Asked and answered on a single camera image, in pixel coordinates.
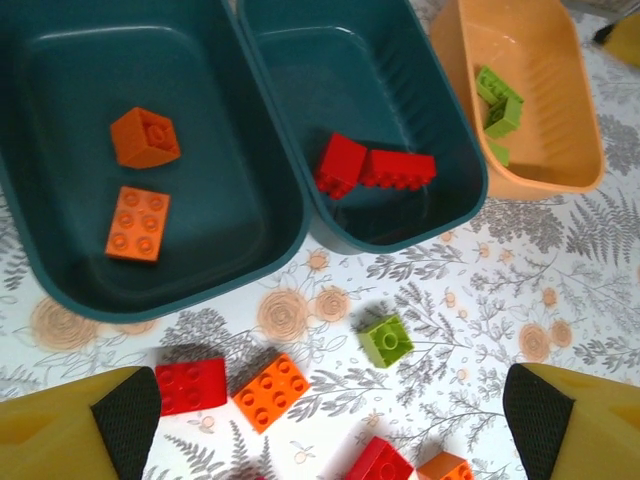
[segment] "red lego brick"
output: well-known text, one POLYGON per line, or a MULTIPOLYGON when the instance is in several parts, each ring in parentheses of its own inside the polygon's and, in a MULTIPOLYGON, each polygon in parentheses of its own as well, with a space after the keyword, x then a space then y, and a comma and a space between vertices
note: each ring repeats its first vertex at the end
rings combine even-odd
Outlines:
POLYGON ((430 155, 371 150, 358 181, 365 187, 418 190, 435 176, 436 162, 430 155))
POLYGON ((413 467, 389 442, 373 437, 345 480, 407 480, 412 473, 413 467))
POLYGON ((205 410, 227 403, 224 358, 156 367, 161 415, 205 410))
POLYGON ((358 184, 367 149, 338 133, 322 154, 314 179, 318 190, 340 200, 358 184))

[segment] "tablecloth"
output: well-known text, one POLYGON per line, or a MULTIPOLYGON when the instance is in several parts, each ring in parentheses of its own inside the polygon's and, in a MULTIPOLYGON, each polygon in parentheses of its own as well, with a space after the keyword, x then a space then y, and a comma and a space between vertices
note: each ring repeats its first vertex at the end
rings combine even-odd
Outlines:
MULTIPOLYGON (((439 2, 414 6, 428 28, 439 2)), ((525 478, 501 403, 511 364, 640 384, 640 75, 591 46, 603 19, 573 18, 608 157, 588 195, 489 199, 469 223, 393 255, 340 256, 307 238, 277 273, 134 325, 51 300, 0 197, 0 399, 217 354, 234 388, 275 348, 311 383, 285 417, 263 435, 233 402, 164 417, 144 480, 339 479, 374 435, 416 466, 444 448, 478 480, 525 478), (415 350, 377 369, 355 332, 390 313, 415 350)))

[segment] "black mesh pad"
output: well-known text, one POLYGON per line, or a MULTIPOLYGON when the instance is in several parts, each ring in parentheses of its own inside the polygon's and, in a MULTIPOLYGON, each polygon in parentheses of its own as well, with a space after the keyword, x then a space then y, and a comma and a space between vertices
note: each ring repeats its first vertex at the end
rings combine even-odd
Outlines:
POLYGON ((91 407, 120 480, 140 480, 160 419, 153 370, 142 367, 91 407))
POLYGON ((522 365, 512 365, 502 404, 529 480, 548 480, 574 400, 522 365))

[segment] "2x3 lego brick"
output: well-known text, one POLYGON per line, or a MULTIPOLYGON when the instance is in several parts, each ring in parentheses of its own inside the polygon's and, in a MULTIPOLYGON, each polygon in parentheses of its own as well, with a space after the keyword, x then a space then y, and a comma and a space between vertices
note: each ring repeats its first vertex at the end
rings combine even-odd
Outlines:
POLYGON ((170 196, 122 187, 105 253, 112 258, 155 262, 160 253, 170 196))
POLYGON ((435 176, 436 164, 430 155, 371 150, 359 182, 365 187, 418 190, 431 183, 435 176))
POLYGON ((175 415, 227 403, 227 377, 223 358, 174 363, 156 367, 162 395, 161 415, 175 415))
POLYGON ((418 468, 420 480, 473 480, 471 467, 464 458, 440 452, 418 468))
POLYGON ((380 437, 373 437, 345 480, 407 480, 413 467, 380 437))
POLYGON ((233 401, 258 433, 264 432, 307 390, 309 383, 286 353, 278 355, 233 401))

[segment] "plastic container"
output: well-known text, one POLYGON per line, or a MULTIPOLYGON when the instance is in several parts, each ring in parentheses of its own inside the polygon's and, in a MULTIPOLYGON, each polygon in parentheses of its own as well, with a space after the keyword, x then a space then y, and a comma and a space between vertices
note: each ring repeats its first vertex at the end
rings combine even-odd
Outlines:
POLYGON ((37 278, 67 308, 136 322, 262 277, 297 251, 311 197, 314 234, 350 252, 401 249, 482 205, 482 154, 408 2, 240 11, 251 49, 225 0, 0 3, 0 180, 37 278), (134 106, 172 120, 179 159, 117 164, 109 125, 134 106), (311 179, 332 131, 434 155, 438 176, 333 202, 311 179), (104 254, 123 185, 171 195, 156 264, 104 254))
POLYGON ((448 0, 431 41, 489 166, 489 195, 536 200, 594 189, 604 153, 573 22, 558 0, 448 0), (498 142, 483 133, 487 105, 475 77, 487 65, 523 98, 520 128, 498 142))
POLYGON ((0 178, 31 266, 62 305, 148 320, 297 251, 309 203, 237 33, 226 2, 0 4, 0 178), (109 125, 133 106, 171 118, 179 159, 118 165, 109 125), (122 185, 171 195, 154 265, 104 254, 122 185))
POLYGON ((239 0, 238 17, 317 207, 316 239, 341 253, 388 253, 477 213, 484 160, 408 2, 239 0), (416 192, 358 186, 334 201, 312 177, 334 131, 433 155, 437 176, 416 192))

